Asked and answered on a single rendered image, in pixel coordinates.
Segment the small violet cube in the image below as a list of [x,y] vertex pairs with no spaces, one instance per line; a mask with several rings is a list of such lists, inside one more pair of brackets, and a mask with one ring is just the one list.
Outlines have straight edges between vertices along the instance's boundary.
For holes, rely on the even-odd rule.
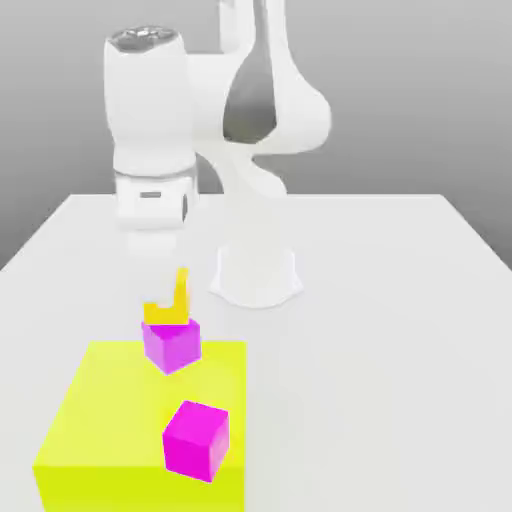
[[145,356],[165,375],[202,357],[200,325],[193,319],[183,325],[142,323]]

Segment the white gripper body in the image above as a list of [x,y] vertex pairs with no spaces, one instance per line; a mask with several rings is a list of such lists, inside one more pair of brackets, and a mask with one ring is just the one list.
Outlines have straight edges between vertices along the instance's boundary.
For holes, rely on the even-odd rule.
[[129,231],[126,243],[132,258],[144,261],[168,261],[176,251],[177,236],[168,231]]

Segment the large lime yellow box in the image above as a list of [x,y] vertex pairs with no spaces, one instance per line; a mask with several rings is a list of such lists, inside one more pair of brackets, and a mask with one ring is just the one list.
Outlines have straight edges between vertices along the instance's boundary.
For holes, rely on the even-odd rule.
[[[163,374],[141,342],[92,342],[33,463],[44,512],[244,512],[247,346],[205,341]],[[230,447],[206,483],[165,467],[183,401],[228,411]]]

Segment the small magenta cube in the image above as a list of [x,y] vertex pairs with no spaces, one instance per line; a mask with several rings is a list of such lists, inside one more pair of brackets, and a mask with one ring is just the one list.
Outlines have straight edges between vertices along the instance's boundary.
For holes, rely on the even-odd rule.
[[211,483],[230,446],[227,410],[184,401],[162,433],[168,471]]

